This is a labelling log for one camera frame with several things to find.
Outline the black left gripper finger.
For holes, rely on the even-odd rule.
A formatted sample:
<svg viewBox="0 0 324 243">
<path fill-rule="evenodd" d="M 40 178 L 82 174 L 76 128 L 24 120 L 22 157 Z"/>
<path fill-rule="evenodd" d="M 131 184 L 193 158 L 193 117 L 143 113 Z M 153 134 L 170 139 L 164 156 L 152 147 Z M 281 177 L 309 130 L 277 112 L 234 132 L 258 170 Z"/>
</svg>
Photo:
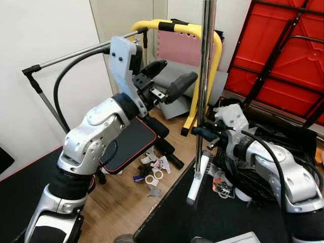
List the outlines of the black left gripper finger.
<svg viewBox="0 0 324 243">
<path fill-rule="evenodd" d="M 155 60 L 141 69 L 140 74 L 147 78 L 155 78 L 168 65 L 167 60 Z"/>
<path fill-rule="evenodd" d="M 179 99 L 184 92 L 192 86 L 197 80 L 198 74 L 196 72 L 188 72 L 180 75 L 165 91 L 165 97 L 163 98 L 164 104 L 171 104 Z"/>
</svg>

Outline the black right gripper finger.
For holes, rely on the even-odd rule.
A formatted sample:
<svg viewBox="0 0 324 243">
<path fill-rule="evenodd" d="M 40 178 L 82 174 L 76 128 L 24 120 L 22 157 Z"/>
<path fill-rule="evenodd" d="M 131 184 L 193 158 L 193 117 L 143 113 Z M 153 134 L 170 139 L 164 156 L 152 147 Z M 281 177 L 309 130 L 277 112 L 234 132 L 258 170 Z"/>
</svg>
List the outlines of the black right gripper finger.
<svg viewBox="0 0 324 243">
<path fill-rule="evenodd" d="M 209 143 L 213 141 L 218 141 L 219 135 L 215 130 L 208 128 L 208 127 L 194 127 L 191 130 L 192 134 L 205 139 Z"/>
</svg>

